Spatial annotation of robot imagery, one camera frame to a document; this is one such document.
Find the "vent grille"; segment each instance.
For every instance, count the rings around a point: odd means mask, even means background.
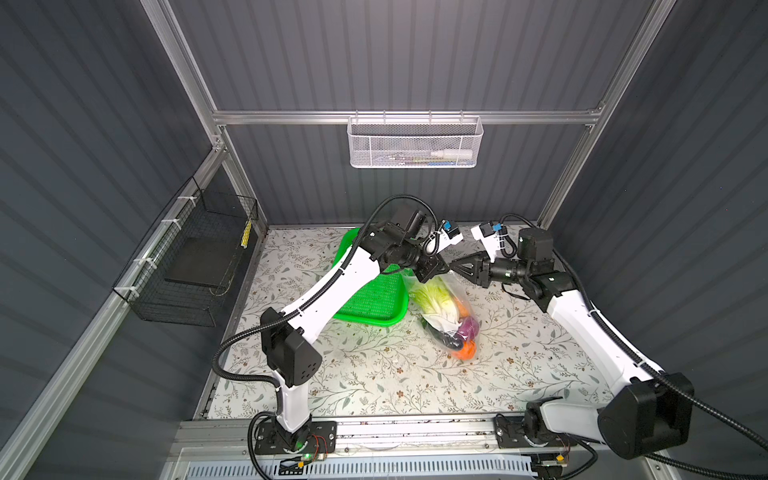
[[[280,475],[277,460],[262,460],[260,465],[272,478],[406,478],[437,475],[523,475],[537,476],[531,459],[520,455],[429,455],[389,458],[329,458],[311,463],[303,472]],[[187,478],[194,480],[260,480],[248,461],[191,462]]]

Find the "purple vegetable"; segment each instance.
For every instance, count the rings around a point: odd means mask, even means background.
[[[462,324],[458,326],[458,334],[464,339],[474,339],[478,333],[480,333],[480,324],[473,316],[464,318]]]

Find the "green basket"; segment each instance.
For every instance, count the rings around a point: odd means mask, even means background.
[[[355,241],[359,228],[353,228],[341,239],[339,251],[333,264],[341,260],[352,242]],[[397,270],[396,265],[390,265],[386,270]],[[405,275],[412,275],[411,270],[403,270]],[[400,275],[379,275],[357,290],[347,303],[336,312],[333,318],[347,322],[365,323],[374,326],[392,326],[402,320],[408,312],[408,291]]]

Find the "table surface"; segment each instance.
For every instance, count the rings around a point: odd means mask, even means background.
[[[270,230],[237,331],[259,324],[261,313],[280,310],[331,267],[346,229]],[[517,228],[510,228],[513,238]],[[482,249],[465,240],[444,250],[447,259]],[[533,302],[512,298],[498,284],[489,289],[456,276],[482,323],[478,353],[453,359],[422,328],[417,307],[388,329],[332,320],[314,344],[323,364],[310,380],[314,415],[404,415],[502,412],[525,409],[547,396],[603,403],[611,392],[571,335]],[[517,286],[508,290],[522,294]],[[259,336],[236,344],[226,369],[265,373]],[[248,418],[274,411],[275,392],[262,382],[220,380],[209,419]]]

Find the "yellow tag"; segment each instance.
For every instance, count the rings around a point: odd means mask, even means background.
[[[245,230],[243,230],[243,239],[240,241],[240,246],[242,248],[248,247],[248,237],[250,237],[250,227],[251,227],[251,221],[248,220],[248,223],[245,224]]]

